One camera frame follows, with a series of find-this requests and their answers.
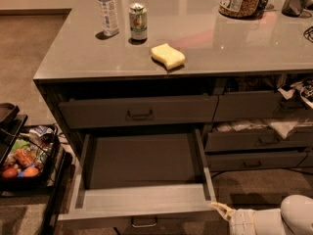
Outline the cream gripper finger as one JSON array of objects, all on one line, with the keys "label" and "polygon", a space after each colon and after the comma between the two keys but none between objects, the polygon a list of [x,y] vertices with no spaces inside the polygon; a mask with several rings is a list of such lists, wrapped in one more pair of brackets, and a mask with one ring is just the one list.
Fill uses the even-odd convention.
[{"label": "cream gripper finger", "polygon": [[226,204],[222,204],[219,202],[211,202],[210,205],[221,215],[221,217],[229,221],[233,214],[235,213],[235,209],[228,207]]}]

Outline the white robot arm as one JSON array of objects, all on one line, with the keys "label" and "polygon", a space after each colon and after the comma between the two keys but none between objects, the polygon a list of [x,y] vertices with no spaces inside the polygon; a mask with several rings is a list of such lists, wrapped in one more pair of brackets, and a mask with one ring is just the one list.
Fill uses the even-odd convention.
[{"label": "white robot arm", "polygon": [[313,235],[313,199],[302,195],[285,197],[277,209],[232,209],[211,202],[229,224],[230,235]]}]

